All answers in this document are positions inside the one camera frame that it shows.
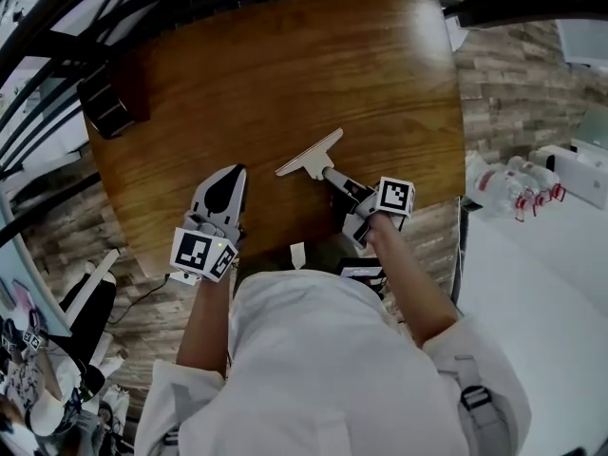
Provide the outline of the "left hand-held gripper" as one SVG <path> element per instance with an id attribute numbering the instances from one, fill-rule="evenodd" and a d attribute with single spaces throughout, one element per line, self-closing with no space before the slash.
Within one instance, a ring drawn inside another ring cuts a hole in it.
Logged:
<path id="1" fill-rule="evenodd" d="M 192 211 L 175 230 L 172 267 L 201 280 L 222 280 L 238 257 L 247 189 L 247 169 L 241 163 L 218 170 L 198 186 Z"/>

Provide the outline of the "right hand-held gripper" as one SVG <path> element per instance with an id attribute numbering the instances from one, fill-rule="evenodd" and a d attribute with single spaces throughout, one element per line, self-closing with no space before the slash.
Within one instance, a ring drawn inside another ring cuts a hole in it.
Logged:
<path id="1" fill-rule="evenodd" d="M 382 177 L 375 187 L 369 187 L 329 166 L 323 169 L 323 177 L 341 194 L 345 212 L 342 233 L 359 249 L 367 247 L 372 216 L 387 215 L 398 231 L 411 217 L 415 199 L 412 182 Z"/>

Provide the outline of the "small white squeegee tool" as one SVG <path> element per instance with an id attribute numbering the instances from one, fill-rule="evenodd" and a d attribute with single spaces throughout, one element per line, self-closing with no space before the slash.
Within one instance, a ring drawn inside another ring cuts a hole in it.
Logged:
<path id="1" fill-rule="evenodd" d="M 334 130 L 334 132 L 279 167 L 275 171 L 275 174 L 278 177 L 284 177 L 299 169 L 304 169 L 313 180 L 323 181 L 325 179 L 324 171 L 327 168 L 334 168 L 334 163 L 329 156 L 329 150 L 342 138 L 342 136 L 343 129 L 339 127 Z"/>

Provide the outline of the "person's left forearm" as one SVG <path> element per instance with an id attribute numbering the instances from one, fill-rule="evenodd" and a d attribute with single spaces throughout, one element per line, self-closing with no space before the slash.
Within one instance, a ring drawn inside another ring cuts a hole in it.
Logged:
<path id="1" fill-rule="evenodd" d="M 184 330 L 176 364 L 226 376 L 228 366 L 230 277 L 203 280 Z"/>

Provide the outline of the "person's right forearm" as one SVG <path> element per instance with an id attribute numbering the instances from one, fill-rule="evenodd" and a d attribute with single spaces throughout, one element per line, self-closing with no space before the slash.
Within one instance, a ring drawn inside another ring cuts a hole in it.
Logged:
<path id="1" fill-rule="evenodd" d="M 459 320 L 449 297 L 415 259 L 392 220 L 377 213 L 370 217 L 366 241 L 387 277 L 411 336 L 418 347 Z"/>

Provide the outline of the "black chest screen device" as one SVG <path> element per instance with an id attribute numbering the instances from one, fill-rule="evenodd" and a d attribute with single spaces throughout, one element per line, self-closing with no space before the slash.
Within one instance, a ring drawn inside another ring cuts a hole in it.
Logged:
<path id="1" fill-rule="evenodd" d="M 386 279 L 380 262 L 374 257 L 342 258 L 335 272 L 368 286 L 381 285 Z"/>

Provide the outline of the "small dark wooden rack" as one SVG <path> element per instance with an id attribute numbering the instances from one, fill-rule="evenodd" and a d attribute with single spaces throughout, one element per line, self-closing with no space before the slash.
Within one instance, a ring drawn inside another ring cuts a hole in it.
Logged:
<path id="1" fill-rule="evenodd" d="M 85 117 L 107 141 L 150 118 L 145 82 L 136 66 L 102 63 L 81 80 L 77 94 Z"/>

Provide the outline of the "clear bag of bottles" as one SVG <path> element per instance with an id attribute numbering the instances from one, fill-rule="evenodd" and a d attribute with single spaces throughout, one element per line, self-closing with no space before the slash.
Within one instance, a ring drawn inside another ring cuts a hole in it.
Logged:
<path id="1" fill-rule="evenodd" d="M 477 151 L 465 155 L 465 196 L 493 216 L 524 222 L 565 194 L 555 172 L 520 156 L 504 164 L 488 163 Z"/>

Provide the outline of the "person's white shirt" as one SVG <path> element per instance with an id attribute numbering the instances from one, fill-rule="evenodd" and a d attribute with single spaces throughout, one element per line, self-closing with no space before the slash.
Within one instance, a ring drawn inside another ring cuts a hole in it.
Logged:
<path id="1" fill-rule="evenodd" d="M 230 313 L 227 377 L 158 360 L 136 456 L 518 456 L 523 386 L 472 317 L 422 347 L 364 285 L 259 273 Z"/>

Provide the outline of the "light blue board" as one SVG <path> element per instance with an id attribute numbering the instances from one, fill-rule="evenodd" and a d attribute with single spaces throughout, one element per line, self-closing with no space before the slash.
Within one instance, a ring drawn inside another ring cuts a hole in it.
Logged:
<path id="1" fill-rule="evenodd" d="M 14 281 L 28 291 L 50 334 L 71 336 L 66 314 L 40 275 L 20 234 L 0 246 L 0 278 L 12 295 L 16 294 Z"/>

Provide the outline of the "pink book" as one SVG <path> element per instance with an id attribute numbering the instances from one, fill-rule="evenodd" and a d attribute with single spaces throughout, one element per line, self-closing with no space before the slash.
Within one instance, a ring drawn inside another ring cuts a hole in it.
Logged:
<path id="1" fill-rule="evenodd" d="M 14 279 L 11 282 L 12 289 L 15 295 L 15 305 L 24 312 L 29 312 L 35 308 L 35 303 L 32 300 L 29 290 L 26 286 Z"/>

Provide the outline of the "white floor appliance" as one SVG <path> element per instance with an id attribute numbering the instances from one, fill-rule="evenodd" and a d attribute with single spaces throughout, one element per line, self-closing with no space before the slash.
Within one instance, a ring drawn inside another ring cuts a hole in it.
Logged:
<path id="1" fill-rule="evenodd" d="M 528 159 L 556 173 L 571 195 L 598 209 L 608 208 L 608 155 L 547 145 L 531 151 Z"/>

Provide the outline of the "wooden table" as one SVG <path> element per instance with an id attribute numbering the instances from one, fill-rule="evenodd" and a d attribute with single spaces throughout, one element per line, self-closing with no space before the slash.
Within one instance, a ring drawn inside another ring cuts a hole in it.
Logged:
<path id="1" fill-rule="evenodd" d="M 98 70 L 103 62 L 132 46 L 139 34 L 131 30 L 117 43 L 110 46 L 99 42 L 102 34 L 110 34 L 123 20 L 146 7 L 172 0 L 117 0 L 113 8 L 100 6 L 99 13 L 80 34 L 73 36 L 53 30 L 57 24 L 77 5 L 85 0 L 38 0 L 24 19 L 18 24 L 6 43 L 0 47 L 0 85 L 26 57 L 46 57 L 47 63 L 28 81 L 16 95 L 8 109 L 0 114 L 0 132 L 12 116 L 37 87 L 61 66 L 66 66 L 64 80 L 42 100 L 18 125 L 3 146 L 0 147 L 0 180 L 19 171 L 21 161 L 42 144 L 35 133 L 24 136 L 30 123 L 51 106 L 76 82 Z M 195 0 L 186 4 L 182 11 L 174 10 L 171 18 L 178 23 L 187 16 L 203 11 L 235 6 L 253 0 Z"/>

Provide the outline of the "white box at post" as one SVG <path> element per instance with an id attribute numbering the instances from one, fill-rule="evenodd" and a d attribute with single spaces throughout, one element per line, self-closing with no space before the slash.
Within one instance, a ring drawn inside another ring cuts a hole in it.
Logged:
<path id="1" fill-rule="evenodd" d="M 469 30 L 461 27 L 460 20 L 457 16 L 446 18 L 446 29 L 451 50 L 456 52 L 464 44 L 469 34 Z"/>

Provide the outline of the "thick dark wooden post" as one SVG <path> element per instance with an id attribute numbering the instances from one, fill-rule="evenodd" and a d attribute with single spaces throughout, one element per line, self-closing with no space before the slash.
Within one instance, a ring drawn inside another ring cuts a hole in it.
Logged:
<path id="1" fill-rule="evenodd" d="M 590 18 L 599 9 L 584 0 L 465 0 L 444 9 L 464 29 L 489 29 L 533 21 Z"/>

